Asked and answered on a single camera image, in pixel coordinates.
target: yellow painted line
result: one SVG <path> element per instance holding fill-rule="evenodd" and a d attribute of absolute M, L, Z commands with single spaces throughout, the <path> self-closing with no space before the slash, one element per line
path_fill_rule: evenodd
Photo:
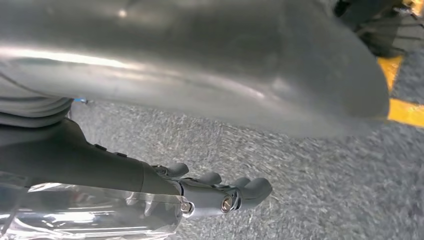
<path fill-rule="evenodd" d="M 398 75 L 399 66 L 401 65 L 402 60 L 402 56 L 397 56 L 394 58 L 379 57 L 377 59 L 378 64 L 380 64 L 381 68 L 383 69 L 389 91 L 392 91 L 393 85 L 395 85 L 396 76 Z"/>
<path fill-rule="evenodd" d="M 413 2 L 413 12 L 421 16 L 424 7 L 424 0 L 405 0 L 405 3 Z M 387 80 L 388 90 L 391 92 L 396 82 L 396 77 L 401 67 L 403 57 L 378 58 L 384 75 Z M 414 104 L 399 99 L 390 99 L 390 110 L 388 119 L 403 124 L 424 128 L 424 105 Z"/>
<path fill-rule="evenodd" d="M 412 11 L 414 14 L 421 16 L 423 13 L 424 1 L 423 0 L 412 0 L 413 8 Z"/>
<path fill-rule="evenodd" d="M 424 105 L 392 98 L 390 99 L 388 119 L 424 128 Z"/>

